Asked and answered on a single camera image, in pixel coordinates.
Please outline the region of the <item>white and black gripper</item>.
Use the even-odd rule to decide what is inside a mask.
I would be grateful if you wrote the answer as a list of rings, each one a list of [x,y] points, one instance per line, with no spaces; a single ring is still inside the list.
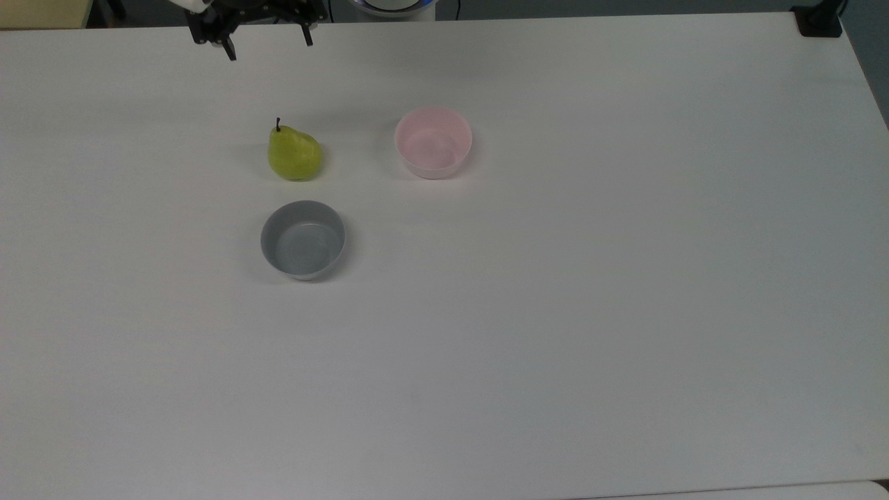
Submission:
[[[175,1],[184,10],[192,38],[197,44],[220,44],[230,61],[236,61],[231,34],[242,25],[258,20],[279,19],[299,25],[307,47],[313,47],[312,29],[329,19],[324,1]]]

